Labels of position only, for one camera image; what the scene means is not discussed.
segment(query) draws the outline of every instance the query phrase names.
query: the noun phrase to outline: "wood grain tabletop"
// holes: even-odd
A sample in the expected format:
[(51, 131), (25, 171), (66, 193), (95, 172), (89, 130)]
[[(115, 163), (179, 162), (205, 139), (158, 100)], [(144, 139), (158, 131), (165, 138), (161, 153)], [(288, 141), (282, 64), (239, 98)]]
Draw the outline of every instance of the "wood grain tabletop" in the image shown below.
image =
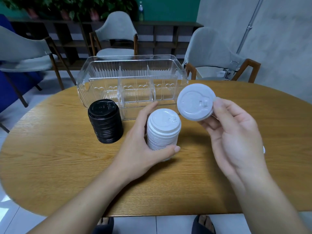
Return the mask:
[[(312, 105), (257, 84), (196, 83), (208, 85), (256, 119), (272, 177), (297, 210), (312, 210)], [(181, 151), (123, 189), (107, 215), (241, 212), (215, 162), (208, 134), (196, 122), (181, 121)], [(125, 132), (134, 122), (124, 122)], [(15, 125), (2, 146), (0, 181), (22, 208), (47, 216), (105, 169), (122, 142), (123, 137), (113, 144), (96, 139), (77, 88), (72, 87), (41, 102)]]

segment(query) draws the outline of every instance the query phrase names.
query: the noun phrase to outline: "person's left hand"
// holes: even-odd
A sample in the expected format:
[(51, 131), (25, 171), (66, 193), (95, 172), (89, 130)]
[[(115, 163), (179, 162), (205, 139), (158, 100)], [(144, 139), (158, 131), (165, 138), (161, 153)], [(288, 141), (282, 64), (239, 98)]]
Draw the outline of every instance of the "person's left hand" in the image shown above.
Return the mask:
[(119, 171), (126, 173), (129, 182), (141, 177), (153, 165), (180, 151), (180, 147), (176, 145), (153, 151), (144, 140), (147, 116), (157, 105), (158, 102), (153, 102), (139, 112), (134, 126), (127, 133), (112, 163)]

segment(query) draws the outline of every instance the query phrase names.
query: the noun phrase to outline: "person's right hand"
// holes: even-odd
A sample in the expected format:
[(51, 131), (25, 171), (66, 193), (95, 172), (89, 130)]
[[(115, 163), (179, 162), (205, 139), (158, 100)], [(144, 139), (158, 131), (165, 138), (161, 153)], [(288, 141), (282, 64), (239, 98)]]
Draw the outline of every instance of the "person's right hand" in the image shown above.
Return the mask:
[(254, 118), (232, 101), (216, 98), (213, 116), (199, 123), (211, 137), (216, 162), (230, 181), (267, 174), (263, 144)]

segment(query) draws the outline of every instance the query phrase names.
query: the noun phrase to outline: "green wall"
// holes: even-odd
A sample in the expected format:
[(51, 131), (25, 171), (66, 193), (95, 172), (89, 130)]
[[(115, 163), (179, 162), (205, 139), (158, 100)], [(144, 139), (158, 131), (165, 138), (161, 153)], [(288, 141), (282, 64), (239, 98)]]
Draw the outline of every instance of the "green wall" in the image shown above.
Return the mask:
[[(200, 0), (137, 0), (142, 1), (145, 20), (196, 22)], [(0, 2), (0, 14), (27, 18), (26, 11), (11, 11)]]

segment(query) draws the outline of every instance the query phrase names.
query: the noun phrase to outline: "black cup lid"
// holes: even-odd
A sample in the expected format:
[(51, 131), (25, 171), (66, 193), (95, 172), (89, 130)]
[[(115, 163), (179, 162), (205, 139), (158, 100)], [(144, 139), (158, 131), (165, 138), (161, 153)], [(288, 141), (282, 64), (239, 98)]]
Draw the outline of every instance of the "black cup lid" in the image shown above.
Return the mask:
[(93, 102), (89, 107), (89, 113), (95, 118), (109, 118), (116, 113), (118, 106), (113, 100), (100, 99)]

